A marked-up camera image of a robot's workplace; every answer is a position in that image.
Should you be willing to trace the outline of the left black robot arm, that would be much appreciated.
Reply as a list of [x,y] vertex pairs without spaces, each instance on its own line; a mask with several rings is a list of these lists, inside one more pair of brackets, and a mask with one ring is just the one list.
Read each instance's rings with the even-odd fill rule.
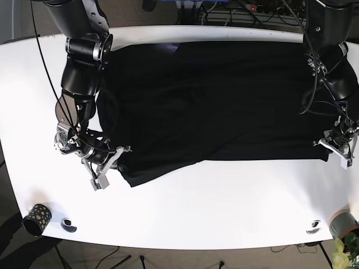
[[354,1],[306,1],[303,30],[307,64],[315,81],[313,90],[302,98],[303,112],[314,112],[311,106],[319,89],[328,91],[327,104],[336,111],[325,115],[337,120],[314,145],[338,155],[345,169],[352,165],[358,139],[358,80],[348,61],[346,43],[354,9]]

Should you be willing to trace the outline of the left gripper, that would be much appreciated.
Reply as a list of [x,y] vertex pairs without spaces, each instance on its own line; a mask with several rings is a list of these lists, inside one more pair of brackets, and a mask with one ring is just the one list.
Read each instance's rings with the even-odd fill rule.
[[352,166],[354,151],[358,140],[358,126],[337,124],[332,129],[324,131],[324,138],[314,141],[313,146],[322,145],[327,150],[340,157],[343,169]]

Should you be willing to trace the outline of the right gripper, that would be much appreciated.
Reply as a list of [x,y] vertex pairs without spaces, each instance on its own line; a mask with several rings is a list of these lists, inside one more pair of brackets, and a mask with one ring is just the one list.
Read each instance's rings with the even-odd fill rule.
[[131,146],[118,147],[115,152],[105,152],[86,146],[81,151],[81,163],[91,175],[90,183],[94,191],[105,189],[109,186],[106,173],[109,169],[117,169],[120,173],[130,173],[131,163],[127,157],[120,157],[124,152],[131,151]]

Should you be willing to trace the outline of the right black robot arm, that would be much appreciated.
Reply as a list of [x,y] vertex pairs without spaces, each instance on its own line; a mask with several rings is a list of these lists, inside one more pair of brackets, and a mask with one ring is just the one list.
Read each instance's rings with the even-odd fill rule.
[[89,129],[96,112],[96,93],[113,43],[109,23],[98,1],[44,1],[54,23],[66,37],[67,61],[57,98],[54,145],[74,153],[91,175],[95,190],[109,186],[106,173],[130,147],[111,147],[108,134]]

